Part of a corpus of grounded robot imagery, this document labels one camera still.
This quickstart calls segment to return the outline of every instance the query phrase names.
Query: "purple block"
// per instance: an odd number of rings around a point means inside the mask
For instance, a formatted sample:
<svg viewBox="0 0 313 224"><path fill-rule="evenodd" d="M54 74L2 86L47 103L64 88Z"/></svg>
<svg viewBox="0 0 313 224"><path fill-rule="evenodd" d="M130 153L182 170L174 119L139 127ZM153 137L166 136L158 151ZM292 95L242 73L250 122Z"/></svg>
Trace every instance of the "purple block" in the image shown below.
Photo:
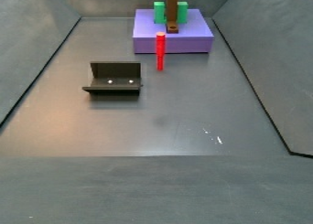
<svg viewBox="0 0 313 224"><path fill-rule="evenodd" d="M166 33L165 24L154 24L153 9L135 10L134 52L155 53L155 34ZM188 24L178 34L166 34L166 53L209 52L214 36L198 9L189 9Z"/></svg>

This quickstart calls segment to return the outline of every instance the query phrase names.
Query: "white speck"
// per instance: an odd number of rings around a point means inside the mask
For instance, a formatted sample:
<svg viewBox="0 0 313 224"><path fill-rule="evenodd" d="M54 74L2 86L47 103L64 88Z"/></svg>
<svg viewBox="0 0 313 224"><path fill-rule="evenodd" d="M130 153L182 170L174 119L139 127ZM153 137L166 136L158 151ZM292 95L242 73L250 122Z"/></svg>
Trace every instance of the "white speck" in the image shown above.
<svg viewBox="0 0 313 224"><path fill-rule="evenodd" d="M218 141L220 141L220 143L222 144L222 141L221 141L221 138L218 137Z"/></svg>

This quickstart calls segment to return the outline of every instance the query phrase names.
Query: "brown block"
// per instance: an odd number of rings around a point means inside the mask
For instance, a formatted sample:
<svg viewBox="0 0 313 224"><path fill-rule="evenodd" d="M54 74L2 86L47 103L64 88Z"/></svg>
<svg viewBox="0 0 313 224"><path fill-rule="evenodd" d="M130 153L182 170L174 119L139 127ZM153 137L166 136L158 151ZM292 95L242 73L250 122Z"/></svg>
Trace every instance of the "brown block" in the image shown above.
<svg viewBox="0 0 313 224"><path fill-rule="evenodd" d="M166 0L166 18L169 22L178 20L178 0Z"/></svg>
<svg viewBox="0 0 313 224"><path fill-rule="evenodd" d="M178 0L166 0L166 31L178 33Z"/></svg>
<svg viewBox="0 0 313 224"><path fill-rule="evenodd" d="M166 32L167 33L178 33L178 23L177 22L167 22L166 23Z"/></svg>

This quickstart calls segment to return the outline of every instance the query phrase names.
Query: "green block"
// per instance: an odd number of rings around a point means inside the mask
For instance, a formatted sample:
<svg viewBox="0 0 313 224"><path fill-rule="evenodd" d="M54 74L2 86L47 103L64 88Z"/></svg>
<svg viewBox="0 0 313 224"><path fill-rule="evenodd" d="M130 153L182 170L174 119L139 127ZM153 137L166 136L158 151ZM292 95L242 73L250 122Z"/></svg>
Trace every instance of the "green block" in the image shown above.
<svg viewBox="0 0 313 224"><path fill-rule="evenodd" d="M154 23L165 24L165 3L163 2L154 2Z"/></svg>
<svg viewBox="0 0 313 224"><path fill-rule="evenodd" d="M189 3L178 2L178 23L188 23Z"/></svg>

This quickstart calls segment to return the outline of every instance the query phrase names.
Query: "red peg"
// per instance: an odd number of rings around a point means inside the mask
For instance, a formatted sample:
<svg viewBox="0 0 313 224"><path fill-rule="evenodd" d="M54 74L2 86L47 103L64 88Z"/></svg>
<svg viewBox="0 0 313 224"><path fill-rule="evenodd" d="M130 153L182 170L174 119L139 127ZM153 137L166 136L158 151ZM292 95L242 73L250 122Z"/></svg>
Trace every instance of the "red peg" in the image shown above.
<svg viewBox="0 0 313 224"><path fill-rule="evenodd" d="M165 54L165 32L157 33L157 67L158 71L163 70L163 54Z"/></svg>

